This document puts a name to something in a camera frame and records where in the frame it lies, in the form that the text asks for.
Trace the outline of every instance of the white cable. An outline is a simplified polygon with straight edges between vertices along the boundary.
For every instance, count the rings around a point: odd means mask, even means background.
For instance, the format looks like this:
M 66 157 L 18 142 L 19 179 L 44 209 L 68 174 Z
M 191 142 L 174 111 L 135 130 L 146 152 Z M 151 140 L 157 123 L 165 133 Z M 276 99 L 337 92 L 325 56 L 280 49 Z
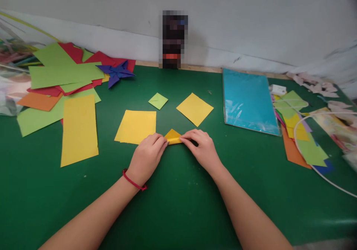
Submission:
M 298 125 L 299 125 L 302 121 L 305 121 L 307 118 L 314 117 L 314 116 L 316 116 L 316 115 L 321 115 L 321 114 L 357 114 L 357 112 L 321 112 L 321 113 L 316 113 L 316 114 L 312 114 L 312 115 L 306 116 L 306 117 L 302 118 L 302 119 L 295 125 L 295 127 L 294 127 L 294 137 L 296 138 L 296 130 L 297 130 L 297 128 L 298 128 Z M 297 139 L 295 139 L 295 145 L 296 145 L 297 150 L 300 152 L 301 156 L 303 156 L 302 153 L 301 153 L 301 150 L 300 150 L 300 148 L 299 148 L 298 140 L 297 140 Z M 328 179 L 327 179 L 325 176 L 323 176 L 313 165 L 311 165 L 311 167 L 312 167 L 312 169 L 315 170 L 316 173 L 318 173 L 318 174 L 319 174 L 323 179 L 325 179 L 328 183 L 330 183 L 330 184 L 333 185 L 334 187 L 340 189 L 341 191 L 343 191 L 343 192 L 345 192 L 345 193 L 347 193 L 347 194 L 349 194 L 349 195 L 351 195 L 351 196 L 357 198 L 357 195 L 355 195 L 355 194 L 353 194 L 353 193 L 351 193 L 351 192 L 348 192 L 347 190 L 341 188 L 340 186 L 337 186 L 335 183 L 333 183 L 333 182 L 331 182 L 330 180 L 328 180 Z
M 300 101 L 300 102 L 305 102 L 305 106 L 295 106 L 295 107 L 292 107 L 288 102 L 287 104 L 290 106 L 290 108 L 279 108 L 279 110 L 281 109 L 294 109 L 294 108 L 298 108 L 298 109 L 302 109 L 302 108 L 306 108 L 307 106 L 309 106 L 309 103 L 305 100 L 301 100 L 301 99 L 279 99 L 279 100 L 273 100 L 273 103 L 275 102 L 281 102 L 281 101 Z

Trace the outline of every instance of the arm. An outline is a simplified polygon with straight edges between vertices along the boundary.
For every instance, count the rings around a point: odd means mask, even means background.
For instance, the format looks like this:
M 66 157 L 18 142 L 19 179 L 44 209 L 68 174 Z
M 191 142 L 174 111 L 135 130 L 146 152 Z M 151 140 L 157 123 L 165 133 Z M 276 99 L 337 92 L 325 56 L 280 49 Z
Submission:
M 159 164 L 167 147 L 167 139 L 154 134 L 136 148 L 126 172 L 136 184 L 143 186 Z M 95 250 L 120 213 L 139 191 L 123 176 L 102 196 L 55 233 L 40 250 Z
M 180 140 L 215 181 L 244 250 L 292 250 L 280 230 L 223 166 L 206 132 L 194 129 L 181 136 Z M 190 140 L 195 140 L 198 147 Z

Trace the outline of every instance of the green table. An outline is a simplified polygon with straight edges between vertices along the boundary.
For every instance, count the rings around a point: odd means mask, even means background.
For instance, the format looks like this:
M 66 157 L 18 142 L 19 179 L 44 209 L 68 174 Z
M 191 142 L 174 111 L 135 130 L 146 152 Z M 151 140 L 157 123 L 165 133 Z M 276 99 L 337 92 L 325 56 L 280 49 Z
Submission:
M 157 110 L 148 100 L 168 98 L 157 111 L 157 132 L 195 128 L 176 107 L 194 92 L 214 107 L 200 125 L 213 138 L 223 164 L 293 245 L 349 236 L 357 222 L 357 199 L 332 187 L 314 171 L 286 160 L 282 137 L 224 124 L 222 75 L 136 66 L 136 78 L 113 89 L 96 87 L 99 155 L 60 168 L 62 125 L 56 122 L 24 138 L 15 117 L 0 116 L 0 248 L 36 249 L 88 206 L 129 166 L 136 145 L 114 141 L 126 109 Z M 294 81 L 287 86 L 310 103 L 325 106 Z M 339 100 L 350 101 L 339 91 Z M 333 182 L 357 193 L 357 176 L 341 150 L 314 122 L 318 143 L 331 155 Z M 212 179 L 183 144 L 170 145 L 148 181 L 114 223 L 101 249 L 240 249 Z

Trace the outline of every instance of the person's left hand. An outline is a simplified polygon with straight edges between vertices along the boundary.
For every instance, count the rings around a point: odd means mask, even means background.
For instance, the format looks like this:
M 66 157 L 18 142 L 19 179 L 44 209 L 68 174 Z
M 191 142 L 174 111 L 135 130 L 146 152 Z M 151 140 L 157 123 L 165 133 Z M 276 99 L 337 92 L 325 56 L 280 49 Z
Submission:
M 160 134 L 149 135 L 135 149 L 126 175 L 139 186 L 151 177 L 167 147 L 167 139 Z

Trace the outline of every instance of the hand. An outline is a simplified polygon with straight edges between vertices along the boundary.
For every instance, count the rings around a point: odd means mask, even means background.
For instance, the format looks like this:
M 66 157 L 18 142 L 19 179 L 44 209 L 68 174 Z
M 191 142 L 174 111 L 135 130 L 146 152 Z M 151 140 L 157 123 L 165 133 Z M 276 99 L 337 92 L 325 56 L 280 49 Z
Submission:
M 149 135 L 135 149 L 125 174 L 136 184 L 143 186 L 155 171 L 166 147 L 167 139 L 162 135 Z
M 209 174 L 222 165 L 213 140 L 206 132 L 194 129 L 182 135 L 180 140 L 190 149 L 200 165 L 202 165 Z M 193 145 L 189 140 L 195 140 L 198 143 L 198 147 Z

